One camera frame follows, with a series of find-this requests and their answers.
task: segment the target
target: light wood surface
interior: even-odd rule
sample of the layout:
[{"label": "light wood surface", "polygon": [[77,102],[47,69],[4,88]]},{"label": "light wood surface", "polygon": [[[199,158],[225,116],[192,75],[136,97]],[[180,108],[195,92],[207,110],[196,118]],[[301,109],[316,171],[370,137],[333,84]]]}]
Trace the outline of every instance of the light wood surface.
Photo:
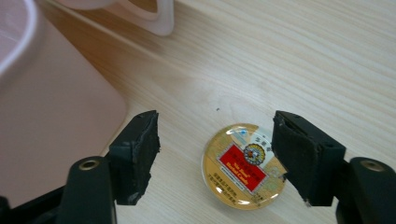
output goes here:
[{"label": "light wood surface", "polygon": [[117,206],[119,223],[335,223],[336,200],[307,208],[290,183],[255,211],[232,209],[205,186],[211,136],[237,122],[272,130],[276,110],[344,144],[348,161],[396,168],[394,1],[177,0],[168,37],[102,9],[41,7],[120,91],[127,119],[160,113],[148,190],[137,206]]}]

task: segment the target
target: round tin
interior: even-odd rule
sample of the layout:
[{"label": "round tin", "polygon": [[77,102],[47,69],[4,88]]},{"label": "round tin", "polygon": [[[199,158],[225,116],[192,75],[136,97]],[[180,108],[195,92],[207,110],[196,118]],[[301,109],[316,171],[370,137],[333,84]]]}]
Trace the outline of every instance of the round tin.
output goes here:
[{"label": "round tin", "polygon": [[271,203],[285,185],[286,170],[275,157],[272,135],[239,123],[220,130],[202,159],[206,185],[227,205],[253,210]]}]

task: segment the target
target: can lid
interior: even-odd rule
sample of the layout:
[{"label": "can lid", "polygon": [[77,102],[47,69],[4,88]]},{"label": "can lid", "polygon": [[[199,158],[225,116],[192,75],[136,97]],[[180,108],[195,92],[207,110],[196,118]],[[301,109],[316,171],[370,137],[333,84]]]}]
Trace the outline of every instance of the can lid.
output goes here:
[{"label": "can lid", "polygon": [[202,159],[206,185],[227,205],[253,210],[271,203],[285,186],[286,170],[271,149],[272,134],[254,124],[220,130]]}]

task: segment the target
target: mug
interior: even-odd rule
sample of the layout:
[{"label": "mug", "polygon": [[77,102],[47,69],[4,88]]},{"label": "mug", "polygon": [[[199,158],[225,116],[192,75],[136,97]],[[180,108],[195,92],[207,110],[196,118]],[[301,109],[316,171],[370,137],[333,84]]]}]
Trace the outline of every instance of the mug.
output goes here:
[{"label": "mug", "polygon": [[64,185],[125,116],[119,93],[35,1],[0,1],[0,195],[11,206]]},{"label": "mug", "polygon": [[130,0],[56,0],[73,9],[104,8],[155,35],[170,35],[174,28],[174,0],[157,0],[157,12],[149,12]]}]

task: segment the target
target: red label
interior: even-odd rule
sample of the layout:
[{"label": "red label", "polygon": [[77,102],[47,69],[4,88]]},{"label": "red label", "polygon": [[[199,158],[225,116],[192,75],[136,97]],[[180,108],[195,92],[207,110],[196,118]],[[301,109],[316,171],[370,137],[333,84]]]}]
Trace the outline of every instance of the red label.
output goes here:
[{"label": "red label", "polygon": [[219,160],[250,191],[257,188],[266,177],[262,169],[258,166],[249,164],[245,160],[244,153],[235,145],[232,145]]}]

